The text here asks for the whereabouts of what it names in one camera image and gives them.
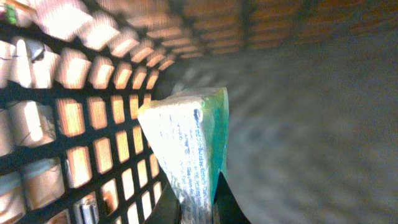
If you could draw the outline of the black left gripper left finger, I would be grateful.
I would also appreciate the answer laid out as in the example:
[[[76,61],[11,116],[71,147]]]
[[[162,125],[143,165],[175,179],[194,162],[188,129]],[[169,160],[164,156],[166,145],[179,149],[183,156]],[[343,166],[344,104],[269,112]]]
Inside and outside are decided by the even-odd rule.
[[[180,224],[180,202],[170,184],[167,184],[146,224]]]

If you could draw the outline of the green Kleenex tissue pack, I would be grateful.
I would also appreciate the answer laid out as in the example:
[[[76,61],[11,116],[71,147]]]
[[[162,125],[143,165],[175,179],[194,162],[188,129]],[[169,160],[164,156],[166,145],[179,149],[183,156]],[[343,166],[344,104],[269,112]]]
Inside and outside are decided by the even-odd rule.
[[[228,91],[198,88],[143,104],[137,118],[180,203],[182,223],[212,223],[226,171]]]

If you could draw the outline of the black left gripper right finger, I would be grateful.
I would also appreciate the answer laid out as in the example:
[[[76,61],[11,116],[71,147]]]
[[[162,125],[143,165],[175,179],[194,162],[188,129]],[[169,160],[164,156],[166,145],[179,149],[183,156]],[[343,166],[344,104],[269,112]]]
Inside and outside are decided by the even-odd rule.
[[[214,224],[251,224],[239,207],[224,175],[220,172],[213,206]]]

